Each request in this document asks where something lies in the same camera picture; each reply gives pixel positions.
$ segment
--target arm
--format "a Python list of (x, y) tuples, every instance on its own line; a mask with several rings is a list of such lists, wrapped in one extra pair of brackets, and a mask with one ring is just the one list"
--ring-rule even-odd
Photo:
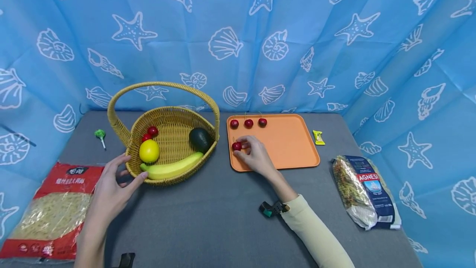
[(118, 184), (116, 172), (118, 166), (131, 157), (121, 155), (108, 162), (101, 178), (96, 184), (91, 204), (84, 220), (83, 229), (78, 236), (78, 250), (74, 268), (103, 268), (106, 230), (111, 221), (125, 208), (127, 201), (147, 178), (147, 172), (141, 173), (131, 184)]
[(319, 267), (354, 268), (336, 237), (309, 207), (303, 196), (298, 195), (273, 166), (263, 143), (253, 136), (245, 136), (238, 141), (242, 142), (245, 152), (235, 151), (234, 155), (244, 161), (251, 170), (265, 177), (279, 199), (289, 206), (289, 211), (281, 216), (306, 245)]

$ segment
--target green lollipop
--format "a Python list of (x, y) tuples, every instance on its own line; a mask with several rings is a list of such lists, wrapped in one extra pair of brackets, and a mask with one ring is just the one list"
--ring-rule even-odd
[(99, 139), (101, 139), (102, 146), (104, 150), (106, 150), (106, 144), (104, 144), (104, 137), (106, 136), (106, 132), (102, 129), (98, 129), (94, 132), (94, 136), (97, 136)]

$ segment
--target orange tray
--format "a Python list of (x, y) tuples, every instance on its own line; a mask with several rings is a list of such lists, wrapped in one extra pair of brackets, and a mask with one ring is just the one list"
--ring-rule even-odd
[[(266, 127), (258, 125), (258, 119), (267, 120)], [(230, 127), (231, 120), (238, 120), (237, 129)], [(297, 114), (263, 114), (246, 115), (246, 119), (253, 120), (253, 127), (244, 126), (245, 116), (230, 116), (226, 120), (226, 131), (228, 133), (228, 150), (230, 162), (233, 170), (238, 172), (251, 171), (247, 165), (242, 163), (232, 154), (231, 145), (234, 139), (248, 134), (257, 137), (266, 146), (269, 157), (276, 169), (307, 168), (319, 165), (320, 157), (314, 146), (304, 119)]]

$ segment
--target banana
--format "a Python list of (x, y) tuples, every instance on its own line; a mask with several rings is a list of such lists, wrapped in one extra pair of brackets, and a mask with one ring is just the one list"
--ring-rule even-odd
[(173, 176), (177, 176), (179, 174), (184, 173), (189, 168), (193, 167), (197, 164), (198, 161), (202, 158), (203, 153), (195, 152), (194, 154), (172, 164), (166, 165), (146, 165), (141, 164), (140, 168), (143, 171), (147, 171), (148, 178), (153, 180), (162, 180), (166, 178), (170, 178)]

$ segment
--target red pasta bag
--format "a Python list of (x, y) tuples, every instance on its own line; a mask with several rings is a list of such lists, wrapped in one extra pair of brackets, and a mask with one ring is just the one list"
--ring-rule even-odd
[(103, 170), (54, 165), (3, 244), (0, 258), (75, 259), (76, 237)]

